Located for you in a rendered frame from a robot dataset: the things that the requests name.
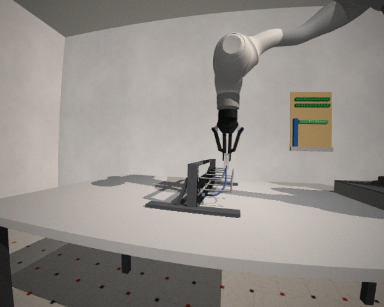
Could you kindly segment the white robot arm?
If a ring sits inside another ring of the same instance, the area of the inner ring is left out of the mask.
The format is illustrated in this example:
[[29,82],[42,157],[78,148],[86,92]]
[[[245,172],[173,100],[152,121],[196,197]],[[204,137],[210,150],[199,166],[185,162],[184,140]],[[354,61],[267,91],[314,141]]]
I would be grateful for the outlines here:
[[223,36],[213,56],[217,110],[239,109],[243,77],[258,64],[263,52],[272,47],[299,45],[332,32],[370,7],[384,14],[384,0],[332,0],[297,28],[270,29],[254,36],[239,33]]

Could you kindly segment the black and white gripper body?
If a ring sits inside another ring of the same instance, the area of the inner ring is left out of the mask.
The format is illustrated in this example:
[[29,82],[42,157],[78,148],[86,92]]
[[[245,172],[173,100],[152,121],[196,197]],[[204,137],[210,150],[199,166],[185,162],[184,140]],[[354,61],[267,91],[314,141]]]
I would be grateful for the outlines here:
[[229,124],[232,124],[232,133],[237,129],[237,110],[236,109],[220,109],[218,111],[217,127],[223,133],[222,125],[226,126],[226,134],[229,130]]

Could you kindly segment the dark grey rack with cable rings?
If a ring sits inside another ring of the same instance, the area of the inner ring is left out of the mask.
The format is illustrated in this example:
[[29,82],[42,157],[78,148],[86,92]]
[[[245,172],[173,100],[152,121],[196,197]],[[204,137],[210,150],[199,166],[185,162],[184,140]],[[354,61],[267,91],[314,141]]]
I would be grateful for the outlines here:
[[[206,164],[210,162],[210,166],[207,170],[207,173],[198,177],[198,166]],[[219,192],[232,192],[232,186],[238,185],[238,183],[234,183],[233,180],[233,172],[231,181],[227,181],[226,186],[230,186],[230,191],[223,190],[214,190],[211,189],[214,185],[224,186],[224,180],[220,177],[217,178],[215,176],[225,176],[225,175],[217,175],[216,173],[222,173],[222,171],[216,171],[216,159],[208,159],[205,161],[193,162],[188,164],[188,177],[186,178],[182,190],[179,194],[178,200],[176,203],[167,203],[160,201],[150,201],[145,204],[146,207],[152,207],[157,209],[167,209],[167,210],[178,210],[183,212],[194,212],[201,214],[212,214],[219,216],[231,216],[231,217],[241,217],[240,210],[237,209],[223,209],[216,207],[203,207],[200,206],[201,202],[203,202],[204,197],[209,196],[209,191],[219,191]],[[211,180],[212,179],[212,180]],[[217,182],[215,182],[217,181]],[[183,198],[183,195],[187,188],[187,195]],[[187,201],[187,205],[184,203]]]

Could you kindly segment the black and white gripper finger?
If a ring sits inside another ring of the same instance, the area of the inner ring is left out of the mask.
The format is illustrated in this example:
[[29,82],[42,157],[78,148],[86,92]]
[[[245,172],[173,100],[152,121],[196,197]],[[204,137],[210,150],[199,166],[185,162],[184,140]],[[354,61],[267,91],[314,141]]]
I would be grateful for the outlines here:
[[235,143],[234,143],[234,146],[233,146],[233,149],[231,149],[231,144],[232,144],[232,136],[231,136],[231,133],[232,133],[232,124],[229,124],[229,130],[228,130],[228,153],[227,153],[227,170],[229,170],[229,161],[231,160],[231,153],[232,152],[235,152],[236,150],[236,147],[237,147],[237,144],[238,144],[238,141],[239,141],[239,138],[240,138],[240,135],[242,133],[242,131],[244,130],[243,127],[239,126],[237,127],[237,136],[236,136],[236,140],[235,140]]
[[223,163],[223,170],[225,170],[225,168],[226,168],[226,161],[227,161],[227,153],[226,153],[226,126],[225,126],[225,124],[222,125],[222,129],[223,129],[223,149],[221,148],[220,140],[219,140],[218,133],[217,133],[218,127],[215,126],[211,130],[214,132],[214,136],[215,136],[215,139],[216,139],[216,144],[217,144],[218,150],[223,153],[223,161],[224,161],[224,163]]

